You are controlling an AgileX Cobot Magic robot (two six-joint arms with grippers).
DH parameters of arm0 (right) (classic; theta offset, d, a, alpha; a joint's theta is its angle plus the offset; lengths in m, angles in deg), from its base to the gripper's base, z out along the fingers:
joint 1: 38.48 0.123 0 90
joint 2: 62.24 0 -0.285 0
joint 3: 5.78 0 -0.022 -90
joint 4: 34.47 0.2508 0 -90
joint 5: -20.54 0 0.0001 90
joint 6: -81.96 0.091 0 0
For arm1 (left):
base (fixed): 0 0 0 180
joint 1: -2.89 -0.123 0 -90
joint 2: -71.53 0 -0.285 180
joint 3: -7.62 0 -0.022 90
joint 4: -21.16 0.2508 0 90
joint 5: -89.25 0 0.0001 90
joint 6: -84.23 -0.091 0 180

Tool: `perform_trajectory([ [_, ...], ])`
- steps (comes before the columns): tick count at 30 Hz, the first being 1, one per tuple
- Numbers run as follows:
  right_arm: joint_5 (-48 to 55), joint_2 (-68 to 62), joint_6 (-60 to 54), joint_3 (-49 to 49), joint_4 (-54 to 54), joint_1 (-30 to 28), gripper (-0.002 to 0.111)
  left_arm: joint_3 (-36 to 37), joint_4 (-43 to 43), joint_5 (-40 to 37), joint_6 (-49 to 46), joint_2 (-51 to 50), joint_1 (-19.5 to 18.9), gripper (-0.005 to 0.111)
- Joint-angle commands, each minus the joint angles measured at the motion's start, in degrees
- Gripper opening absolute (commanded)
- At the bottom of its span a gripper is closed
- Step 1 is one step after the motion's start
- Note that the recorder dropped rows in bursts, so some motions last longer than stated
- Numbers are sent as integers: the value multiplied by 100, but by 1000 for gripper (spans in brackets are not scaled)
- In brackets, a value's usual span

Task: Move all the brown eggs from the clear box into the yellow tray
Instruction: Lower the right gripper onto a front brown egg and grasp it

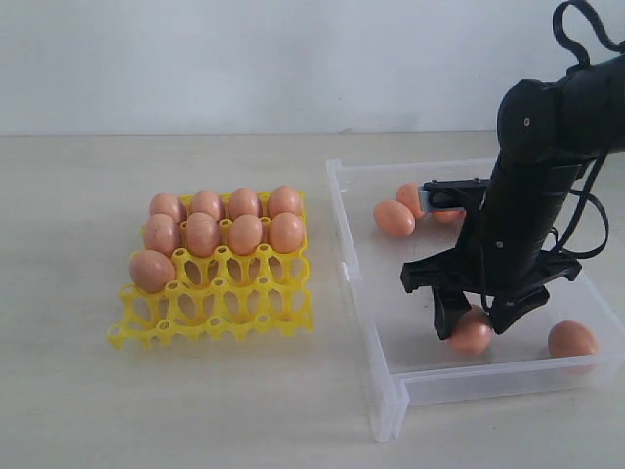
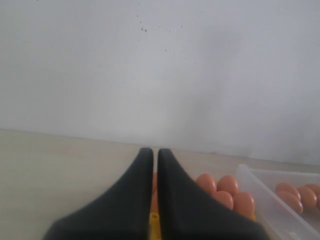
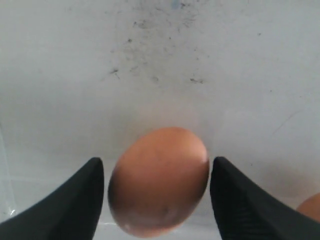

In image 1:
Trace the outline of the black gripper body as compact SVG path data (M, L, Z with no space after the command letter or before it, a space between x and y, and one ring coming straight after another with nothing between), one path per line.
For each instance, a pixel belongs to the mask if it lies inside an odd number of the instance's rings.
M465 211L453 247L465 292L493 298L488 308L495 332L505 332L527 312L549 299L545 284L577 276L580 265L570 256L542 249L562 209L564 194L485 195L479 210Z

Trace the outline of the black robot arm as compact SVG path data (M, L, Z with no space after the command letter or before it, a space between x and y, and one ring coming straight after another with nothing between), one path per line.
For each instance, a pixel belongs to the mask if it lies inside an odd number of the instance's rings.
M429 208L465 212L454 247L405 264L400 275L407 292L431 288L440 339L469 311L468 293L481 297L491 327L503 333L548 302L549 282L579 274L578 255L544 242L573 184L592 181L601 159L624 149L623 58L554 83L520 81L500 105L497 137L488 179L423 187Z

